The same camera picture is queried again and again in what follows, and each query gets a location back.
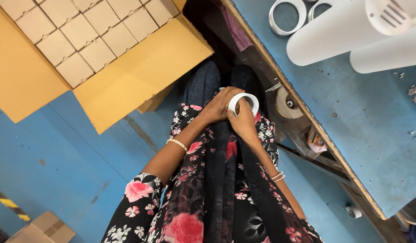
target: black floral dress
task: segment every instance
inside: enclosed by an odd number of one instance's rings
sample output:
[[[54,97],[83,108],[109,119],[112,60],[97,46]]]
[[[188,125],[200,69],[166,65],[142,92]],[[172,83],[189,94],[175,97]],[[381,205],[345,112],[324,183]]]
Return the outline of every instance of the black floral dress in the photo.
[[[181,104],[170,137],[183,130],[200,110],[200,106]],[[255,125],[277,166],[274,123],[258,113]],[[228,123],[220,122],[200,133],[164,189],[160,180],[148,173],[127,184],[101,242],[323,241],[310,224],[297,217],[263,165]]]

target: blue table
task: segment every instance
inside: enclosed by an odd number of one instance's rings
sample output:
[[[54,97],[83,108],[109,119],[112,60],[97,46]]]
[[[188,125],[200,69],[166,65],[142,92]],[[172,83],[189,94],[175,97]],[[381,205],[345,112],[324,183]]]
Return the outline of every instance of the blue table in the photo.
[[[407,132],[416,131],[416,105],[407,89],[416,85],[416,66],[359,74],[345,53],[300,67],[286,55],[288,36],[279,36],[269,27],[268,13],[275,0],[222,2],[374,212],[390,218],[415,198],[416,140]],[[280,4],[274,14],[284,30],[297,23],[297,11],[289,3]]]

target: blue floor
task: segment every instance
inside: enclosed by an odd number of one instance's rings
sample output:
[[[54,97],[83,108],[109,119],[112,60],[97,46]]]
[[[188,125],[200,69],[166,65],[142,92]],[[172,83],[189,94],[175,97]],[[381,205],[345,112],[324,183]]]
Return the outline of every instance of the blue floor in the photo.
[[[72,92],[14,124],[0,110],[0,191],[31,218],[51,210],[75,232],[72,243],[99,242],[127,181],[164,146],[174,89],[155,112],[132,112],[98,135]],[[340,185],[281,153],[286,182],[325,242],[381,242],[365,218],[341,208],[350,199]],[[9,235],[25,223],[0,204],[0,228]]]

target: bangle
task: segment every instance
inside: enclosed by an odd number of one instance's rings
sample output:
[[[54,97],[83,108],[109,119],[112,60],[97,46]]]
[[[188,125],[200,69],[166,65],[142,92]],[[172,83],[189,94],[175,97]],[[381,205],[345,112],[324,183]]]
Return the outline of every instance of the bangle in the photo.
[[[186,154],[187,154],[187,152],[189,152],[189,150],[182,143],[180,143],[178,140],[170,138],[166,141],[166,144],[168,144],[168,142],[174,142],[177,145],[181,146],[186,151]]]
[[[281,175],[280,179],[277,179],[277,180],[275,180],[274,182],[278,182],[278,181],[280,181],[280,180],[283,180],[283,178],[285,178],[285,177],[286,177],[285,175]]]
[[[272,177],[271,180],[274,180],[275,178],[281,176],[283,174],[283,171],[280,171],[276,176]]]

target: yellow black hazard stripe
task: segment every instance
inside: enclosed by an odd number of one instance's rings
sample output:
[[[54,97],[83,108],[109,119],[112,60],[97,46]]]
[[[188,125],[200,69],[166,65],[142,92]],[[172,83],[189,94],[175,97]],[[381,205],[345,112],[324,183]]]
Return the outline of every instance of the yellow black hazard stripe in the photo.
[[[31,218],[20,207],[18,207],[12,200],[8,199],[2,192],[0,192],[0,202],[17,214],[22,220],[31,220]]]

